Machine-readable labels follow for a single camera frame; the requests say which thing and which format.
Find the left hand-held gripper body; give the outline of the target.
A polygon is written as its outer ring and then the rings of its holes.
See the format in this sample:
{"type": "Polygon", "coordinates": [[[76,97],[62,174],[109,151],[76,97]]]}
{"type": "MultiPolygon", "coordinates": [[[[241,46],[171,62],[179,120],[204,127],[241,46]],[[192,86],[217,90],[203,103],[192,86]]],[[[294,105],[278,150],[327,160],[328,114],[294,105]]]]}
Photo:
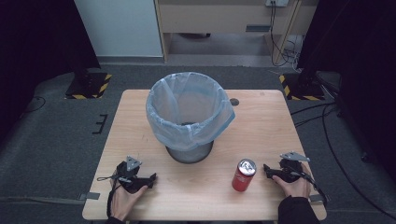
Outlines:
{"type": "Polygon", "coordinates": [[[117,166],[116,178],[129,193],[136,193],[144,186],[149,189],[153,187],[153,175],[150,177],[137,176],[141,164],[141,161],[127,156],[125,161],[117,166]]]}

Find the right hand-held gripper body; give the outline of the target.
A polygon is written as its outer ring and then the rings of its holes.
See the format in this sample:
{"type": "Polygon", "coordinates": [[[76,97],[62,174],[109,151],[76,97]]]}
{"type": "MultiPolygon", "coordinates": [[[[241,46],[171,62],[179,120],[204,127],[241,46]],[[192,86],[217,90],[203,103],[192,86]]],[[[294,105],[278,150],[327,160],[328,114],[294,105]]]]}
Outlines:
{"type": "Polygon", "coordinates": [[[288,152],[280,155],[280,170],[274,170],[272,175],[280,177],[287,183],[292,183],[305,175],[302,166],[303,161],[310,162],[310,159],[297,152],[288,152]]]}

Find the red drink can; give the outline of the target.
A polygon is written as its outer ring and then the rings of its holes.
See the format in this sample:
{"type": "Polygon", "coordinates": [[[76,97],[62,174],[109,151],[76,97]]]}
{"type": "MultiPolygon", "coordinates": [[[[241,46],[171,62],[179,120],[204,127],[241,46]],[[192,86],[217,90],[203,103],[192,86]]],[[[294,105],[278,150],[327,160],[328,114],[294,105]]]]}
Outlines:
{"type": "Polygon", "coordinates": [[[233,175],[232,187],[236,191],[246,191],[256,172],[257,166],[254,161],[250,159],[242,159],[236,165],[236,170],[233,175]]]}

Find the grey mesh trash bin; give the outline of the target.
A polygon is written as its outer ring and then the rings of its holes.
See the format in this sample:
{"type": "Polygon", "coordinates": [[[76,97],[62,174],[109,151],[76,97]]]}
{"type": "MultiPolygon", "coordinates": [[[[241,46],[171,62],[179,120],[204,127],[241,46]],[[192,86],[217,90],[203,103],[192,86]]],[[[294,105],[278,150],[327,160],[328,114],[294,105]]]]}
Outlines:
{"type": "Polygon", "coordinates": [[[168,154],[174,160],[187,164],[204,160],[216,138],[209,125],[198,122],[171,123],[163,136],[168,154]]]}

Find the pale blue bin liner bag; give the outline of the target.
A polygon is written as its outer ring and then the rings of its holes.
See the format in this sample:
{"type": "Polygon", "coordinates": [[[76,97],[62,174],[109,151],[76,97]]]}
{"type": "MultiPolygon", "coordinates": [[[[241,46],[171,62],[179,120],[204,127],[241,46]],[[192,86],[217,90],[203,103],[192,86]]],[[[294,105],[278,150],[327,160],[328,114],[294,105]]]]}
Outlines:
{"type": "Polygon", "coordinates": [[[195,72],[168,75],[149,90],[148,123],[163,145],[189,151],[214,141],[235,118],[226,91],[195,72]]]}

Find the person's right hand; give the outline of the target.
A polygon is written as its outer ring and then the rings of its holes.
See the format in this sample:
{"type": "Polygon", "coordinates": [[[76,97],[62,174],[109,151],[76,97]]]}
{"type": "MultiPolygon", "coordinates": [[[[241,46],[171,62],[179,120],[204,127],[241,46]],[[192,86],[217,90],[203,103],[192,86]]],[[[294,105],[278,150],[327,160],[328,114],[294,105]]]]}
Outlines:
{"type": "Polygon", "coordinates": [[[309,198],[311,187],[310,183],[306,179],[300,177],[292,183],[285,182],[276,175],[274,175],[272,179],[283,189],[286,197],[309,198]]]}

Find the person's left hand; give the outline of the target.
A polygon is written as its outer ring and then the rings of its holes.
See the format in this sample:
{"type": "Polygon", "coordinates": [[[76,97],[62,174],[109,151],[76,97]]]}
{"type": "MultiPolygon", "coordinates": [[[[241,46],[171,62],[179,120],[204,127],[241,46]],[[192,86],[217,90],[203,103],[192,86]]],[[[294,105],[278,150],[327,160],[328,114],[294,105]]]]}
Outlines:
{"type": "Polygon", "coordinates": [[[115,217],[126,222],[127,217],[133,212],[134,205],[144,195],[148,187],[144,186],[136,193],[129,193],[118,180],[113,180],[111,187],[109,217],[115,217]]]}

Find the grey table clamp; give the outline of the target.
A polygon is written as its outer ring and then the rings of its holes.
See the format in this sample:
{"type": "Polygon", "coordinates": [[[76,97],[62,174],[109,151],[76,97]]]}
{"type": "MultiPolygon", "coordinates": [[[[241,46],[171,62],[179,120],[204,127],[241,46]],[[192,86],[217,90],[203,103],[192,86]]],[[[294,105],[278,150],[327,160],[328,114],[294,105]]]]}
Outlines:
{"type": "Polygon", "coordinates": [[[330,200],[328,195],[320,195],[320,194],[310,195],[309,199],[311,202],[323,202],[323,203],[327,203],[330,200]]]}

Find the black stand base striped edge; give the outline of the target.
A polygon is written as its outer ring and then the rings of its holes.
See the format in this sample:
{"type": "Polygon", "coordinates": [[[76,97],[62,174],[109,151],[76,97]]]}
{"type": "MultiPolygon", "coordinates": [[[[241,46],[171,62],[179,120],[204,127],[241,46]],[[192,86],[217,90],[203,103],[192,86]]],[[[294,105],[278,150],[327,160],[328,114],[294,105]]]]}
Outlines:
{"type": "Polygon", "coordinates": [[[312,78],[298,73],[286,73],[279,76],[283,91],[288,100],[324,100],[324,92],[312,78]]]}
{"type": "Polygon", "coordinates": [[[65,98],[101,98],[110,79],[111,75],[108,73],[88,73],[84,77],[75,77],[65,93],[65,98]]]}

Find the black curtain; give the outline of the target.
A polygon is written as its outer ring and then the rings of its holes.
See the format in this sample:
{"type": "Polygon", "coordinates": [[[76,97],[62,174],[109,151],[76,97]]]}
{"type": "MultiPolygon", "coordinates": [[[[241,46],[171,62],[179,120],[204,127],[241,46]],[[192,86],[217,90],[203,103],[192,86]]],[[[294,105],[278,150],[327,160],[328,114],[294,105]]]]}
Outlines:
{"type": "Polygon", "coordinates": [[[0,143],[39,83],[98,66],[75,0],[0,0],[0,143]]]}
{"type": "Polygon", "coordinates": [[[396,0],[318,0],[298,66],[341,75],[350,127],[396,182],[396,0]]]}

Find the grey cabinet label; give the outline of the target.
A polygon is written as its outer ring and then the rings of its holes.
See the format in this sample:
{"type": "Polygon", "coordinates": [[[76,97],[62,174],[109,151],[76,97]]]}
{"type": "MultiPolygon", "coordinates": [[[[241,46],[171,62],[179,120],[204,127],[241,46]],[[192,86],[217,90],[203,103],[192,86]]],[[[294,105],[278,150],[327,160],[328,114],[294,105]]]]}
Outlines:
{"type": "Polygon", "coordinates": [[[271,30],[271,25],[262,25],[262,24],[248,24],[246,26],[247,33],[267,33],[271,30]]]}

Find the white panel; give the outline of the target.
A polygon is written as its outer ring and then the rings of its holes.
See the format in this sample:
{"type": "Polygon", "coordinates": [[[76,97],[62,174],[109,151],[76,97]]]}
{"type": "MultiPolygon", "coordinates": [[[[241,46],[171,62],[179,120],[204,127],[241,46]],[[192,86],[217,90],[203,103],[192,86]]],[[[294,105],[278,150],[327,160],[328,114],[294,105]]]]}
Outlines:
{"type": "Polygon", "coordinates": [[[100,57],[162,57],[154,0],[75,0],[100,57]]]}

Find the light wooden cabinet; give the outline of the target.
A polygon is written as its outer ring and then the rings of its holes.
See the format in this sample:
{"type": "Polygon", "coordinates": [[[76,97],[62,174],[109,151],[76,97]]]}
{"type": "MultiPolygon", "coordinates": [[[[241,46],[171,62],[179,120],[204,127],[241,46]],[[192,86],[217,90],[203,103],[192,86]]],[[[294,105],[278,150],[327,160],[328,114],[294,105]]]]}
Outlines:
{"type": "Polygon", "coordinates": [[[305,35],[319,0],[289,0],[267,7],[266,0],[154,0],[163,56],[173,34],[242,34],[248,24],[271,25],[263,34],[279,62],[292,35],[305,35]]]}

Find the black floor bracket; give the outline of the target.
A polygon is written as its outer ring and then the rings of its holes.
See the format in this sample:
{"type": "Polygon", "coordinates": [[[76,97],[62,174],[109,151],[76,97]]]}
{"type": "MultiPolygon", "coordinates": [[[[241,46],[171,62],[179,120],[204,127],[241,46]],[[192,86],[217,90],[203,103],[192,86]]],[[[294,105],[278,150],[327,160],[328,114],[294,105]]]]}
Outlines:
{"type": "Polygon", "coordinates": [[[101,134],[103,132],[105,125],[106,125],[108,114],[100,114],[99,117],[101,118],[101,120],[96,122],[98,129],[96,131],[92,132],[92,134],[101,134]]]}

